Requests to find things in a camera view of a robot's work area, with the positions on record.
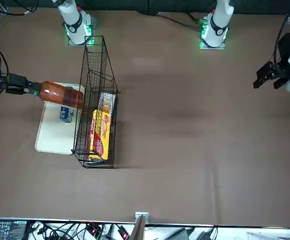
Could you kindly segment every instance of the cable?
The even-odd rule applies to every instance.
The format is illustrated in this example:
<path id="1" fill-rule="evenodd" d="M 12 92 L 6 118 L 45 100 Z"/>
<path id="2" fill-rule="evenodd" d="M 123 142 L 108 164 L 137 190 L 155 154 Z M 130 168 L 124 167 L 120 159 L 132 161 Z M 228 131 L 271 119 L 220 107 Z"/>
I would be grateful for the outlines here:
<path id="1" fill-rule="evenodd" d="M 111 224 L 107 234 L 104 236 L 104 239 L 113 240 L 113 238 L 112 238 L 113 228 L 114 228 L 114 224 Z"/>
<path id="2" fill-rule="evenodd" d="M 72 229 L 72 227 L 75 225 L 74 223 L 72 224 L 72 226 L 69 227 L 69 229 L 67 231 L 62 231 L 62 230 L 60 230 L 58 228 L 57 229 L 53 229 L 52 227 L 48 226 L 47 224 L 45 224 L 43 222 L 42 222 L 42 224 L 43 224 L 43 231 L 44 231 L 43 234 L 45 233 L 45 237 L 43 235 L 42 236 L 43 236 L 43 238 L 45 240 L 46 240 L 46 229 L 51 230 L 56 235 L 58 235 L 57 232 L 63 233 L 64 235 L 60 239 L 63 239 L 65 236 L 68 236 L 70 240 L 74 240 L 73 237 L 68 234 L 70 229 Z"/>
<path id="3" fill-rule="evenodd" d="M 34 222 L 30 224 L 30 226 L 29 226 L 29 228 L 28 228 L 28 233 L 29 233 L 29 234 L 32 234 L 33 237 L 34 237 L 34 239 L 37 240 L 36 237 L 35 237 L 34 231 L 37 230 L 37 228 L 38 228 L 39 225 L 37 225 L 35 228 L 33 228 L 33 225 L 34 225 L 34 224 L 35 224 Z"/>
<path id="4" fill-rule="evenodd" d="M 22 7 L 23 9 L 26 10 L 26 12 L 22 12 L 22 13 L 10 13 L 10 12 L 6 12 L 4 11 L 1 7 L 0 7 L 0 13 L 1 14 L 5 14 L 5 15 L 8 15 L 8 16 L 24 16 L 28 13 L 33 13 L 37 10 L 37 7 L 39 5 L 39 1 L 40 0 L 36 0 L 36 3 L 34 6 L 32 6 L 31 8 L 27 8 L 25 7 L 23 4 L 21 4 L 18 0 L 13 0 L 17 5 L 19 5 L 20 7 Z"/>
<path id="5" fill-rule="evenodd" d="M 31 9 L 29 9 L 29 8 L 25 7 L 23 4 L 21 4 L 18 0 L 13 0 L 13 2 L 16 3 L 18 6 L 22 7 L 23 9 L 25 9 L 31 13 L 33 12 L 32 10 L 33 10 L 34 6 L 32 6 Z"/>
<path id="6" fill-rule="evenodd" d="M 85 239 L 86 229 L 87 229 L 87 228 L 85 228 L 84 235 L 83 235 L 83 240 Z"/>
<path id="7" fill-rule="evenodd" d="M 194 21 L 194 23 L 198 24 L 199 23 L 199 18 L 195 18 L 194 16 L 192 16 L 189 12 L 186 13 L 188 17 L 190 17 L 190 19 L 192 21 Z"/>
<path id="8" fill-rule="evenodd" d="M 214 232 L 214 229 L 215 229 L 215 228 L 216 228 L 216 227 L 213 226 L 211 229 L 208 230 L 207 234 L 208 234 L 209 236 L 211 236 L 211 234 Z"/>
<path id="9" fill-rule="evenodd" d="M 60 227 L 58 227 L 58 228 L 56 228 L 56 229 L 52 229 L 52 227 L 49 226 L 49 227 L 51 227 L 51 232 L 50 232 L 50 234 L 49 234 L 49 237 L 51 237 L 52 234 L 53 234 L 53 236 L 57 236 L 57 237 L 58 237 L 59 235 L 58 235 L 57 231 L 63 232 L 63 231 L 60 230 L 60 229 L 63 228 L 64 226 L 68 225 L 68 224 L 70 224 L 70 223 L 65 223 L 65 224 L 63 224 L 62 226 L 60 226 Z"/>
<path id="10" fill-rule="evenodd" d="M 279 33 L 278 33 L 278 36 L 277 36 L 277 39 L 276 39 L 276 42 L 275 42 L 275 48 L 274 48 L 274 65 L 275 65 L 275 68 L 277 69 L 277 71 L 280 73 L 280 74 L 283 74 L 283 72 L 279 69 L 279 66 L 277 64 L 277 48 L 278 48 L 278 43 L 279 43 L 279 40 L 280 40 L 280 37 L 281 37 L 281 34 L 288 22 L 288 18 L 290 16 L 290 11 L 287 13 L 286 15 L 286 18 L 283 22 L 283 24 L 281 25 L 280 27 L 280 30 L 279 30 Z"/>
<path id="11" fill-rule="evenodd" d="M 75 230 L 75 232 L 76 232 L 76 234 L 77 234 L 77 231 L 78 231 L 78 228 L 79 228 L 79 226 L 81 225 L 81 222 L 78 224 L 78 226 L 77 226 L 77 228 L 76 228 L 76 230 Z"/>
<path id="12" fill-rule="evenodd" d="M 192 29 L 192 30 L 198 31 L 198 27 L 196 27 L 196 26 L 194 26 L 194 25 L 191 25 L 191 24 L 185 24 L 185 23 L 182 23 L 182 22 L 180 22 L 180 21 L 174 20 L 174 19 L 172 19 L 172 18 L 170 18 L 170 17 L 163 16 L 163 15 L 157 15 L 157 17 L 161 17 L 161 18 L 164 18 L 164 19 L 168 19 L 168 20 L 170 20 L 170 21 L 172 21 L 172 22 L 174 22 L 174 23 L 176 23 L 176 24 L 179 24 L 179 25 L 181 25 L 181 26 L 183 26 L 183 27 L 190 28 L 190 29 Z"/>
<path id="13" fill-rule="evenodd" d="M 190 236 L 195 230 L 195 227 L 192 227 L 191 229 L 187 230 L 188 236 Z"/>

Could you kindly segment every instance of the snack bag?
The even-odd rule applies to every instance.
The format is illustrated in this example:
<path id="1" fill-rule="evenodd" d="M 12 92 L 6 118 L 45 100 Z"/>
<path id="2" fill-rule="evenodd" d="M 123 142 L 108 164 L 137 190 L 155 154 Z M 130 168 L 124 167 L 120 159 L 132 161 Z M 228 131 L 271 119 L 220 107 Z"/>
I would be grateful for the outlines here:
<path id="1" fill-rule="evenodd" d="M 90 151 L 98 155 L 91 155 L 89 159 L 108 159 L 109 133 L 111 115 L 104 111 L 93 112 L 90 128 Z"/>

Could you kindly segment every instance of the green light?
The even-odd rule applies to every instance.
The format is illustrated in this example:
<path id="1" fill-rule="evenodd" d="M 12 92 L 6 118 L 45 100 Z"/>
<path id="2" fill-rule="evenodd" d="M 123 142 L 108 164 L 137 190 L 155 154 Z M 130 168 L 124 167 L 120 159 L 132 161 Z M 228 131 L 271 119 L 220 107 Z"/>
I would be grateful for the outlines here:
<path id="1" fill-rule="evenodd" d="M 203 28 L 202 32 L 201 32 L 201 37 L 204 38 L 207 35 L 208 32 L 208 25 L 206 27 Z"/>
<path id="2" fill-rule="evenodd" d="M 91 36 L 91 27 L 84 25 L 86 36 Z"/>
<path id="3" fill-rule="evenodd" d="M 227 31 L 228 31 L 228 28 L 225 30 L 224 40 L 226 39 Z"/>
<path id="4" fill-rule="evenodd" d="M 69 36 L 68 28 L 66 25 L 65 25 L 65 28 L 66 28 L 67 36 Z"/>
<path id="5" fill-rule="evenodd" d="M 199 19 L 199 22 L 201 22 L 201 23 L 207 23 L 208 20 L 207 19 Z"/>

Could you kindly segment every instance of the black cable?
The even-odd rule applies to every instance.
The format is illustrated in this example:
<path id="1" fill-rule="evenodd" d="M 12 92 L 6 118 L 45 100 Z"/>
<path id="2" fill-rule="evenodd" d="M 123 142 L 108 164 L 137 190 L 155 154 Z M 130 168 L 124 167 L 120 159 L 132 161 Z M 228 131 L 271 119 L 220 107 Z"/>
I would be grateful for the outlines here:
<path id="1" fill-rule="evenodd" d="M 23 9 L 25 9 L 31 13 L 33 12 L 34 6 L 32 6 L 31 9 L 29 9 L 29 8 L 25 7 L 22 3 L 20 3 L 18 0 L 13 0 L 13 2 L 16 3 L 18 6 L 22 7 Z"/>
<path id="2" fill-rule="evenodd" d="M 34 228 L 34 229 L 33 229 L 33 225 L 34 225 L 34 223 L 32 223 L 32 224 L 29 226 L 29 233 L 31 233 L 31 234 L 33 235 L 34 239 L 37 240 L 36 237 L 35 237 L 34 231 L 37 230 L 38 225 L 37 225 L 37 227 Z"/>
<path id="3" fill-rule="evenodd" d="M 215 226 L 213 226 L 211 229 L 209 229 L 208 231 L 207 231 L 207 234 L 209 235 L 209 236 L 211 236 L 211 234 L 214 232 L 214 230 L 215 230 Z"/>
<path id="4" fill-rule="evenodd" d="M 8 16 L 24 16 L 28 13 L 33 13 L 37 10 L 37 7 L 39 5 L 39 1 L 40 0 L 37 0 L 36 1 L 36 4 L 34 6 L 32 6 L 30 9 L 25 7 L 23 4 L 21 4 L 20 2 L 18 2 L 18 0 L 13 0 L 16 4 L 18 4 L 20 7 L 22 7 L 23 9 L 26 10 L 26 12 L 22 12 L 22 13 L 10 13 L 10 12 L 6 12 L 4 11 L 1 7 L 0 7 L 0 13 L 1 14 L 5 14 L 5 15 L 8 15 Z"/>
<path id="5" fill-rule="evenodd" d="M 105 239 L 107 240 L 112 240 L 113 238 L 111 237 L 113 234 L 113 228 L 114 228 L 114 224 L 111 224 L 109 227 L 109 230 L 107 232 L 107 234 L 105 235 Z"/>
<path id="6" fill-rule="evenodd" d="M 187 230 L 188 236 L 190 236 L 195 230 L 195 227 L 192 227 L 191 229 Z"/>
<path id="7" fill-rule="evenodd" d="M 65 232 L 65 231 L 62 231 L 62 230 L 60 230 L 60 229 L 55 230 L 55 229 L 53 229 L 52 227 L 48 226 L 47 224 L 45 224 L 45 223 L 43 223 L 43 222 L 42 222 L 42 224 L 43 224 L 43 227 L 44 227 L 44 228 L 47 228 L 47 229 L 49 229 L 49 230 L 51 230 L 51 231 L 60 232 L 60 233 L 64 234 L 64 235 L 62 236 L 62 238 L 64 238 L 64 236 L 68 236 L 70 240 L 74 240 L 74 239 L 72 238 L 72 236 L 70 236 L 70 235 L 68 234 L 69 231 L 68 231 L 68 232 Z"/>
<path id="8" fill-rule="evenodd" d="M 190 29 L 193 29 L 193 30 L 195 30 L 195 31 L 198 31 L 198 28 L 197 28 L 196 26 L 193 26 L 193 25 L 190 25 L 190 24 L 182 23 L 182 22 L 180 22 L 180 21 L 174 20 L 174 19 L 172 19 L 172 18 L 170 18 L 170 17 L 167 17 L 167 16 L 163 16 L 163 15 L 157 15 L 157 16 L 158 16 L 158 17 L 161 17 L 161 18 L 164 18 L 164 19 L 168 19 L 168 20 L 170 20 L 170 21 L 172 21 L 172 22 L 174 22 L 174 23 L 176 23 L 176 24 L 179 24 L 179 25 L 181 25 L 181 26 L 183 26 L 183 27 L 190 28 Z"/>
<path id="9" fill-rule="evenodd" d="M 103 234 L 103 231 L 104 231 L 104 224 L 101 225 L 101 232 L 100 232 L 101 235 Z"/>
<path id="10" fill-rule="evenodd" d="M 79 228 L 79 226 L 81 225 L 81 222 L 78 224 L 78 226 L 77 226 L 77 228 L 76 228 L 76 230 L 74 231 L 74 234 L 75 234 L 75 232 L 77 233 L 77 231 L 78 231 L 78 228 Z"/>
<path id="11" fill-rule="evenodd" d="M 43 234 L 41 236 L 43 237 L 44 240 L 46 240 L 46 234 L 47 234 L 46 232 L 47 232 L 47 230 L 45 229 L 44 224 L 43 224 L 43 229 L 44 229 L 44 232 L 43 232 Z"/>
<path id="12" fill-rule="evenodd" d="M 73 239 L 74 237 L 78 236 L 82 231 L 85 231 L 84 232 L 84 235 L 83 235 L 83 240 L 84 240 L 86 230 L 87 230 L 87 227 L 84 227 L 82 230 L 80 230 L 78 233 L 76 233 L 75 235 L 73 235 L 71 238 Z"/>
<path id="13" fill-rule="evenodd" d="M 286 15 L 286 18 L 283 22 L 283 24 L 281 25 L 280 27 L 280 30 L 279 30 L 279 33 L 278 33 L 278 36 L 277 36 L 277 39 L 276 39 L 276 42 L 275 42 L 275 48 L 274 48 L 274 65 L 275 65 L 275 68 L 277 69 L 277 71 L 280 73 L 280 74 L 283 74 L 283 72 L 279 69 L 279 66 L 277 64 L 277 48 L 278 48 L 278 43 L 279 43 L 279 40 L 280 40 L 280 37 L 281 37 L 281 34 L 288 22 L 288 18 L 290 16 L 290 11 L 287 13 Z"/>
<path id="14" fill-rule="evenodd" d="M 199 18 L 195 18 L 194 16 L 192 16 L 189 12 L 186 12 L 187 16 L 190 17 L 190 19 L 192 21 L 194 21 L 194 23 L 198 24 L 199 23 Z"/>
<path id="15" fill-rule="evenodd" d="M 70 224 L 70 223 L 65 223 L 65 224 L 63 224 L 62 226 L 60 226 L 60 227 L 58 227 L 56 229 L 52 229 L 52 231 L 50 232 L 49 236 L 51 236 L 51 234 L 53 234 L 53 236 L 58 237 L 59 235 L 58 235 L 57 231 L 59 231 L 61 228 L 63 228 L 64 226 L 66 226 L 68 224 Z"/>

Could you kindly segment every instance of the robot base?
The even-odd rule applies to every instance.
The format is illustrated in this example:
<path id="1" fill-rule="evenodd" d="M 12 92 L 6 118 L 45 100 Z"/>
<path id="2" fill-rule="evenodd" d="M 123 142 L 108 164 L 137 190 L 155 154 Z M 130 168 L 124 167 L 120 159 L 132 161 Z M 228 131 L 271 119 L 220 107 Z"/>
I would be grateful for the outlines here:
<path id="1" fill-rule="evenodd" d="M 93 37 L 93 36 L 90 36 L 90 38 L 89 38 L 86 42 L 84 42 L 84 43 L 82 43 L 82 44 L 74 44 L 74 43 L 70 40 L 70 38 L 68 38 L 68 45 L 69 45 L 69 46 L 85 46 L 85 45 L 87 45 L 87 46 L 92 46 L 92 45 L 94 45 L 94 37 Z"/>
<path id="2" fill-rule="evenodd" d="M 225 45 L 225 42 L 223 42 L 218 47 L 210 47 L 200 38 L 199 39 L 199 48 L 200 49 L 210 49 L 210 50 L 225 50 L 226 45 Z"/>

